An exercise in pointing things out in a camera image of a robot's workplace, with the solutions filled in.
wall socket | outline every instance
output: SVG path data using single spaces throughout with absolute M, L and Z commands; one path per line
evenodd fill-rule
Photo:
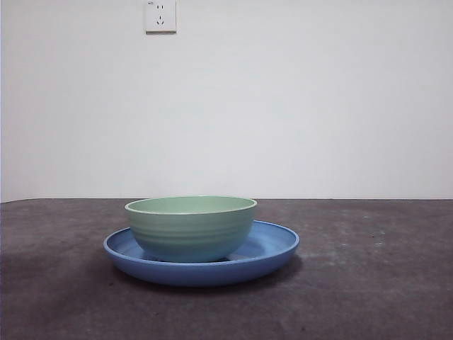
M 145 31 L 176 32 L 176 0 L 147 0 L 145 10 Z

dark tabletop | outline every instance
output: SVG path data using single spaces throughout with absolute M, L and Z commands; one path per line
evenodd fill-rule
M 296 231 L 264 278 L 172 288 L 113 267 L 131 199 L 1 205 L 1 339 L 453 339 L 453 201 L 259 200 Z

green bowl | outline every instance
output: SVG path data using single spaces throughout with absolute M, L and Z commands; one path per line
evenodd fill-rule
M 125 209 L 135 240 L 151 256 L 210 262 L 241 246 L 256 204 L 247 198 L 186 196 L 137 200 Z

blue plate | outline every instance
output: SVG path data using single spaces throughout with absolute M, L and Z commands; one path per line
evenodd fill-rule
M 163 285 L 207 287 L 231 285 L 269 274 L 293 255 L 299 236 L 273 223 L 253 221 L 246 241 L 234 253 L 216 262 L 162 262 L 148 256 L 136 243 L 130 228 L 108 236 L 104 248 L 126 274 Z

ridged bowl exterior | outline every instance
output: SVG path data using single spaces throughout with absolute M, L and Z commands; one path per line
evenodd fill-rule
M 241 246 L 255 206 L 230 212 L 159 215 L 127 210 L 138 245 L 168 262 L 216 261 Z

